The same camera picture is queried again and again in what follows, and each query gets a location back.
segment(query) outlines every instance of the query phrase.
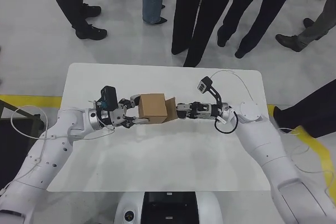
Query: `gray floor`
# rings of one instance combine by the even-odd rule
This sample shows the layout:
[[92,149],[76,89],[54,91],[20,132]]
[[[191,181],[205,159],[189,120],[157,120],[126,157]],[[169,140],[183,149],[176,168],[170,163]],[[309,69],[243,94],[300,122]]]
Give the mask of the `gray floor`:
[[[298,34],[305,17],[316,19],[321,0],[290,0],[259,45],[243,59],[234,52],[254,22],[262,0],[254,1],[225,48],[216,45],[216,29],[200,67],[255,69],[263,75],[269,104],[293,105],[336,78],[336,27],[300,53],[281,47],[275,34]],[[61,96],[68,67],[74,62],[182,66],[186,52],[170,53],[175,1],[164,0],[161,26],[142,22],[141,0],[91,0],[102,15],[89,22],[109,32],[102,41],[79,40],[55,0],[0,1],[0,94]],[[45,109],[50,123],[56,109]],[[282,136],[287,151],[301,145]],[[336,168],[336,133],[320,138],[331,151]],[[320,170],[313,151],[295,161],[306,170]],[[309,175],[321,187],[323,176]],[[226,223],[281,223],[268,192],[228,192],[220,201]],[[120,193],[47,193],[34,223],[111,223]]]

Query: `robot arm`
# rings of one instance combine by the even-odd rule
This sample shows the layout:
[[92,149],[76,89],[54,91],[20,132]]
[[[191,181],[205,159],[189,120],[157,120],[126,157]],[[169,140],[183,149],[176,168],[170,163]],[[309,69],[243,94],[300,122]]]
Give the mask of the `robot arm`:
[[[198,90],[205,93],[211,84],[206,77]],[[273,202],[285,223],[336,223],[334,204],[323,189],[302,179],[287,157],[279,133],[269,119],[261,115],[257,104],[251,101],[230,106],[221,102],[220,95],[214,92],[216,104],[179,104],[178,117],[211,119],[216,124],[231,122],[245,151],[269,180]]]
[[125,116],[139,102],[139,95],[117,102],[115,88],[106,86],[93,109],[60,110],[57,122],[42,134],[28,152],[19,172],[0,192],[0,223],[30,224],[35,206],[72,153],[74,141],[106,125],[130,128],[147,119]]

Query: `table top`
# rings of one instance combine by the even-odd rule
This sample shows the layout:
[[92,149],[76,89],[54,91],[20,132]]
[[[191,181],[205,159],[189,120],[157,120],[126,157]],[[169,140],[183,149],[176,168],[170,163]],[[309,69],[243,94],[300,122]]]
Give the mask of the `table top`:
[[[67,74],[61,107],[91,108],[100,90],[114,86],[118,100],[136,94],[164,93],[176,103],[215,103],[197,90],[199,81],[221,69],[74,63]],[[233,70],[245,82],[260,111],[268,116],[262,76]],[[223,102],[250,100],[242,82],[228,72],[212,77]],[[138,114],[130,109],[127,115]],[[225,131],[232,128],[226,125]],[[86,138],[107,133],[97,131]],[[260,166],[235,133],[221,134],[212,120],[173,120],[164,124],[116,128],[115,133],[77,141],[48,187],[50,192],[270,190]]]

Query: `brown cardboard box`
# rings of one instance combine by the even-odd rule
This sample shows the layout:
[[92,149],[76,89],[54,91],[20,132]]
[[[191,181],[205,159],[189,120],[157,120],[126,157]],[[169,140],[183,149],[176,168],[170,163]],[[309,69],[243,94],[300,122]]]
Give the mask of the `brown cardboard box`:
[[142,94],[138,114],[150,120],[146,124],[161,124],[178,118],[175,107],[175,97],[165,100],[164,94]]

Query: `yellow floor line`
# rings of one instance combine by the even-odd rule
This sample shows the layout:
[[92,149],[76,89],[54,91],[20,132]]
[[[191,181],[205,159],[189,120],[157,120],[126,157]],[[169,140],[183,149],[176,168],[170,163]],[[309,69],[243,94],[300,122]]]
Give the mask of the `yellow floor line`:
[[0,100],[14,106],[33,105],[40,108],[60,108],[62,97],[60,96],[23,96],[0,95]]
[[[273,111],[274,111],[274,106],[268,105],[268,111],[269,111],[269,115],[272,116]],[[320,158],[322,170],[330,170],[333,172],[335,178],[333,179],[332,183],[331,183],[331,180],[333,176],[330,172],[324,172],[324,177],[325,177],[326,186],[328,186],[331,183],[331,186],[329,188],[329,195],[336,205],[336,172],[335,172],[335,168],[334,168],[334,165],[330,157],[330,151],[323,144],[321,144],[316,138],[311,137],[303,129],[303,127],[299,126],[294,131],[299,133],[297,135],[297,138],[301,142],[307,144],[312,150],[314,150],[316,154],[318,154]]]

